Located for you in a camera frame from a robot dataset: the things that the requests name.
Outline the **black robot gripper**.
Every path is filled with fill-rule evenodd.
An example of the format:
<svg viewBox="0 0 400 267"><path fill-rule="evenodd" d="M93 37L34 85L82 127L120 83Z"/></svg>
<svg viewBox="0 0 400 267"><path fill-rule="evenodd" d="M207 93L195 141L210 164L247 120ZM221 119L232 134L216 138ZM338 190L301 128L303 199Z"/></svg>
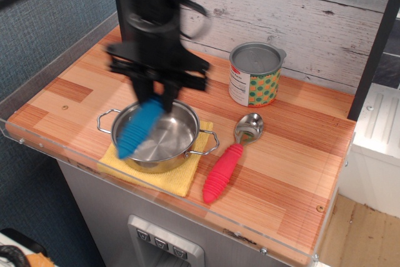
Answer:
<svg viewBox="0 0 400 267"><path fill-rule="evenodd" d="M178 36L167 39L160 35L135 33L133 41L109 44L111 70L130 78L140 103L154 95L154 83L164 85L162 105L170 113L181 88L206 90L210 64L188 51Z"/></svg>

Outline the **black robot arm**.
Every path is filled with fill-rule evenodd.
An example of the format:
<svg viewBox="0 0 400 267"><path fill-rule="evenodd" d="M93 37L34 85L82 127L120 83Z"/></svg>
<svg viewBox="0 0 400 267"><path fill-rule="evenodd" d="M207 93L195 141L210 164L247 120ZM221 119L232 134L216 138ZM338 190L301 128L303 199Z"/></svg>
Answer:
<svg viewBox="0 0 400 267"><path fill-rule="evenodd" d="M181 6L208 15L190 0L116 0L122 41L106 48L111 71L130 78L139 103L158 98L165 112L181 88L207 85L209 63L181 43Z"/></svg>

